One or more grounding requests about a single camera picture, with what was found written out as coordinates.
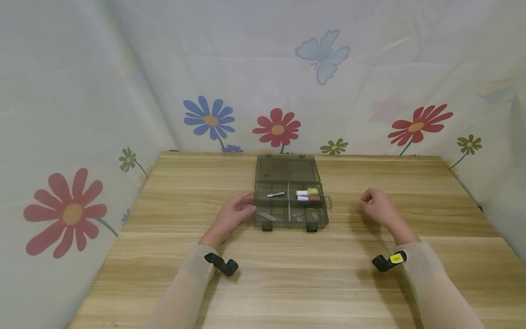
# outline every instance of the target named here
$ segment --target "wooden table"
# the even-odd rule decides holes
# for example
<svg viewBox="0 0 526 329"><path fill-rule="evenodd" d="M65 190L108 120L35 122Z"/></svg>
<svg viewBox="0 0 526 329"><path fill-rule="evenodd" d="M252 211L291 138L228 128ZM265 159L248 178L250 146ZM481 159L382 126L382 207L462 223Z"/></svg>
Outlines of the wooden table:
<svg viewBox="0 0 526 329"><path fill-rule="evenodd" d="M388 232L363 221L369 186L391 195L487 328L526 328L526 271L438 157L316 156L333 209L317 233L240 227L224 246L197 328L422 328ZM71 328L142 328L224 201L254 186L256 156L164 152Z"/></svg>

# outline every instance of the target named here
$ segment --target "left hand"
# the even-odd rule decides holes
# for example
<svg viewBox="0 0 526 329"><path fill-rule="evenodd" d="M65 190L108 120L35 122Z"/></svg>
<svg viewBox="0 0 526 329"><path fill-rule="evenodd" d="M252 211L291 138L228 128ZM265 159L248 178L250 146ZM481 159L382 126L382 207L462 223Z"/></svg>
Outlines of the left hand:
<svg viewBox="0 0 526 329"><path fill-rule="evenodd" d="M199 244L205 244L217 250L237 225L249 220L252 213L256 211L256 206L252 205L253 199L248 198L254 193L255 191L246 191L227 201L212 226L199 240Z"/></svg>

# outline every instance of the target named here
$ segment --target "flower stem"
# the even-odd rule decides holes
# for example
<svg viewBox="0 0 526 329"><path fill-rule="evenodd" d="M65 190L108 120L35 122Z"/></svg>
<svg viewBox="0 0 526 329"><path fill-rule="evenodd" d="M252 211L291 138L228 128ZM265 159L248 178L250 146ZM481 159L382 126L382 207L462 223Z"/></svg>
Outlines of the flower stem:
<svg viewBox="0 0 526 329"><path fill-rule="evenodd" d="M114 229L113 229L108 223L106 223L106 221L105 221L104 219L102 219L102 218L96 218L95 220L98 221L99 223L103 224L104 226L106 226L106 228L107 228L108 230L110 230L115 236L119 236L119 235L117 234L117 232L116 232L116 231L115 231L115 230L114 230Z"/></svg>
<svg viewBox="0 0 526 329"><path fill-rule="evenodd" d="M146 172L144 171L144 168L143 166L140 165L140 163L138 163L137 161L135 161L135 163L139 166L139 168L143 171L144 175L146 176L146 178L148 178L148 174L146 174Z"/></svg>
<svg viewBox="0 0 526 329"><path fill-rule="evenodd" d="M225 145L223 144L223 141L221 140L221 137L217 136L217 139L219 140L221 144L221 152L223 152L223 148L225 148Z"/></svg>
<svg viewBox="0 0 526 329"><path fill-rule="evenodd" d="M407 148L409 147L409 145L411 145L412 142L413 142L413 139L411 139L409 141L409 143L407 144L406 148L403 149L403 151L402 151L402 153L400 153L400 155L402 155L407 150Z"/></svg>
<svg viewBox="0 0 526 329"><path fill-rule="evenodd" d="M466 155L468 154L468 152L469 152L469 150L468 150L466 153L464 153L464 155L462 155L462 157L461 157L457 162L455 162L454 165L452 165L452 166L449 167L448 169L451 169L451 168L455 167L456 165L458 165L458 164L462 161L462 159L464 159L464 158L466 157Z"/></svg>

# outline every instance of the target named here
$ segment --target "yellow label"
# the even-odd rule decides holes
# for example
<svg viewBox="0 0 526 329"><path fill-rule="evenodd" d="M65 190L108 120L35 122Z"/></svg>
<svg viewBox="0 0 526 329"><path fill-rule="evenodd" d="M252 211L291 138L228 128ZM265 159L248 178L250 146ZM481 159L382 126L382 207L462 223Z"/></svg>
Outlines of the yellow label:
<svg viewBox="0 0 526 329"><path fill-rule="evenodd" d="M391 257L389 257L389 260L391 260L391 262L393 264L400 264L400 263L403 263L403 258L402 258L402 255L400 254L394 254L392 255Z"/></svg>

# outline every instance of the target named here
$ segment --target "sheer sleeve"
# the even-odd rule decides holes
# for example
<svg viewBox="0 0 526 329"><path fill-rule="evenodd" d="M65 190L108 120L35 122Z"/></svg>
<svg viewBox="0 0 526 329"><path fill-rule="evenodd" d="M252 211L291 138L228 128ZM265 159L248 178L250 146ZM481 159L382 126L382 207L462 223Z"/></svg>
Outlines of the sheer sleeve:
<svg viewBox="0 0 526 329"><path fill-rule="evenodd" d="M217 251L207 245L190 249L177 275L146 321L147 329L193 329L214 266L205 255Z"/></svg>
<svg viewBox="0 0 526 329"><path fill-rule="evenodd" d="M408 243L394 250L407 254L403 267L425 329L484 328L428 243Z"/></svg>

